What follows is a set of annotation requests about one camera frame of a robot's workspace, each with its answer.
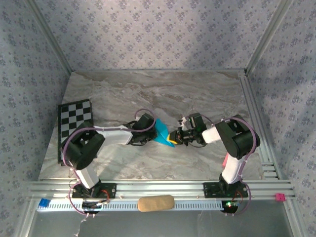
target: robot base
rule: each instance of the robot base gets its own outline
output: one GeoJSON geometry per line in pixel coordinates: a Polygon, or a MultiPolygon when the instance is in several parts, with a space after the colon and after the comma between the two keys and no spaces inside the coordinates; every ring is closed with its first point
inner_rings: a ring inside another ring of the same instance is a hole
{"type": "Polygon", "coordinates": [[[98,182],[93,188],[87,189],[84,185],[79,184],[74,187],[72,198],[98,198],[107,199],[107,194],[101,190],[107,191],[109,199],[115,198],[117,191],[116,183],[98,182]]]}
{"type": "Polygon", "coordinates": [[[205,198],[233,198],[235,194],[237,198],[240,198],[238,192],[241,193],[243,198],[248,197],[246,185],[240,181],[227,186],[222,181],[218,183],[203,183],[203,189],[205,198]]]}

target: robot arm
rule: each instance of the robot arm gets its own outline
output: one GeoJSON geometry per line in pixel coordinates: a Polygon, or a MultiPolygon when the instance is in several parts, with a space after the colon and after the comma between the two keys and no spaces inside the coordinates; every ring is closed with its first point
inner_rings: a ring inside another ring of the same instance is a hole
{"type": "MultiPolygon", "coordinates": [[[[112,144],[143,146],[157,137],[153,124],[154,118],[145,113],[138,121],[132,121],[118,127],[97,127],[83,122],[74,132],[66,149],[66,162],[72,166],[76,176],[81,180],[77,188],[84,190],[88,197],[98,196],[102,186],[94,171],[92,161],[104,146],[112,144]]],[[[62,144],[62,151],[67,143],[62,144]]]]}
{"type": "MultiPolygon", "coordinates": [[[[240,115],[234,116],[244,120],[240,115]]],[[[250,152],[253,146],[253,138],[249,128],[237,120],[221,121],[210,129],[206,126],[199,113],[189,116],[192,129],[183,131],[179,127],[177,131],[169,135],[169,141],[174,144],[185,144],[197,141],[201,145],[210,144],[222,140],[228,152],[228,160],[223,170],[220,180],[224,181],[224,186],[234,184],[239,181],[238,173],[242,169],[244,157],[250,152]]],[[[256,136],[256,147],[260,145],[259,136],[256,136]]]]}

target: blue object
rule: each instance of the blue object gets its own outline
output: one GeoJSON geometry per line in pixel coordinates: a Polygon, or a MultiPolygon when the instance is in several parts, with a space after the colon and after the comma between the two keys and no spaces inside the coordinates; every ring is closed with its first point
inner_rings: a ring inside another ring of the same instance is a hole
{"type": "Polygon", "coordinates": [[[39,202],[39,206],[48,207],[50,200],[42,198],[39,202]]]}
{"type": "Polygon", "coordinates": [[[157,137],[154,139],[155,142],[174,147],[171,142],[167,141],[167,137],[169,135],[168,128],[164,123],[161,122],[160,119],[156,120],[155,129],[157,131],[157,137]]]}

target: blue cloth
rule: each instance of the blue cloth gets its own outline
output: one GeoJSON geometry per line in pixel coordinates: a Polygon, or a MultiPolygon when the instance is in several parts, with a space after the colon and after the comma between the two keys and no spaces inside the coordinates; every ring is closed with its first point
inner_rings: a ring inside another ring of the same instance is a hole
{"type": "Polygon", "coordinates": [[[161,122],[160,119],[156,120],[155,129],[157,131],[157,138],[154,139],[155,142],[174,147],[171,142],[167,141],[167,137],[169,135],[168,128],[164,123],[161,122]]]}

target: blue floral wallpaper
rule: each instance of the blue floral wallpaper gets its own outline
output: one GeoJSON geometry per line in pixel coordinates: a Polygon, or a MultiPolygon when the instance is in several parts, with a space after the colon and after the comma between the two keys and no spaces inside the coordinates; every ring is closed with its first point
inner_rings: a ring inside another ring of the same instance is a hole
{"type": "Polygon", "coordinates": [[[294,1],[250,79],[278,163],[316,237],[315,1],[294,1]]]}
{"type": "Polygon", "coordinates": [[[76,70],[245,68],[278,0],[35,0],[76,70]]]}
{"type": "Polygon", "coordinates": [[[37,180],[68,76],[22,0],[0,1],[0,236],[37,180]]]}

